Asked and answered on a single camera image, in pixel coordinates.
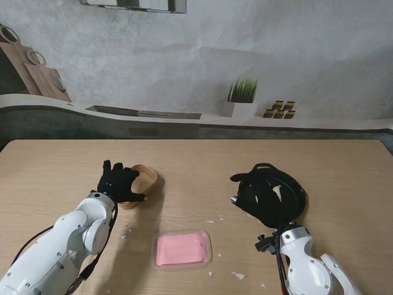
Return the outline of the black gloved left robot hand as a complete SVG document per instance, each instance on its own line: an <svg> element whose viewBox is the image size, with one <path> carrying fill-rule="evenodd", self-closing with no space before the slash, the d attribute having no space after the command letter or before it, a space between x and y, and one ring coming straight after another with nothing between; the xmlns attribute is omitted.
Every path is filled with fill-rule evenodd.
<svg viewBox="0 0 393 295"><path fill-rule="evenodd" d="M110 160L103 162L103 174L97 186L97 192L106 194L114 202L143 202L145 194L132 192L131 187L140 172L124 167L123 163L111 165Z"/></svg>

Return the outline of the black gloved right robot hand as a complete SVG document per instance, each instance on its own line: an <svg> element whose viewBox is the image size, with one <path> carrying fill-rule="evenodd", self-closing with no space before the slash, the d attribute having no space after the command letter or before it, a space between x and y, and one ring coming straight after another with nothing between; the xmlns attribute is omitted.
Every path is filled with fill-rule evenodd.
<svg viewBox="0 0 393 295"><path fill-rule="evenodd" d="M238 173L230 177L239 183L235 205L265 226L277 229L290 222L294 193L275 178L256 173Z"/></svg>

